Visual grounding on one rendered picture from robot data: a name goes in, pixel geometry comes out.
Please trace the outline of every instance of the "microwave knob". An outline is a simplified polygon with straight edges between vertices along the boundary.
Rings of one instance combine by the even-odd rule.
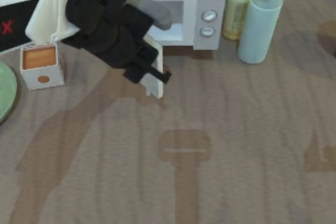
[[[205,38],[210,38],[215,34],[215,29],[212,27],[203,27],[201,29],[201,35]]]
[[[205,22],[212,22],[217,18],[217,13],[214,10],[208,10],[202,14],[202,20]]]

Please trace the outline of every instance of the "green bowl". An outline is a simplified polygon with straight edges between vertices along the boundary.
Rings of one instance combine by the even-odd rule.
[[[0,61],[0,124],[12,110],[17,94],[17,81],[12,69]]]

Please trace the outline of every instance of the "microwave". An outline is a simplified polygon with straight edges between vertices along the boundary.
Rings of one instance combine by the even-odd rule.
[[[152,26],[149,35],[162,46],[192,46],[216,50],[221,38],[225,0],[154,0],[170,9],[169,30]]]

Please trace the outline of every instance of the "robotic arm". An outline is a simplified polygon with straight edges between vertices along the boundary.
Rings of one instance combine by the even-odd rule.
[[[1,53],[62,41],[124,69],[133,83],[171,76],[152,67],[158,51],[144,40],[152,25],[172,25],[170,11],[151,0],[0,0],[0,25]]]

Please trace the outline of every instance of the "orange and white box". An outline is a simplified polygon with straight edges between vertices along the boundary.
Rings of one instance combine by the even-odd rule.
[[[20,72],[29,90],[65,84],[64,62],[56,43],[22,48]]]

